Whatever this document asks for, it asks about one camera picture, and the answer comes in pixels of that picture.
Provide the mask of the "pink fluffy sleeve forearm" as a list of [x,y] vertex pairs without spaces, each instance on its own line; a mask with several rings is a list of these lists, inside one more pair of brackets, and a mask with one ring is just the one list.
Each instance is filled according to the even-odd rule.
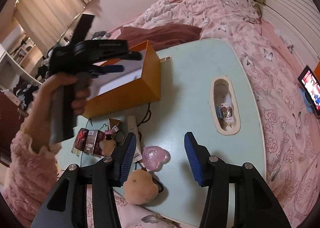
[[30,227],[42,203],[57,182],[56,154],[61,145],[42,146],[37,153],[25,126],[11,142],[11,164],[2,193],[5,202],[23,227]]

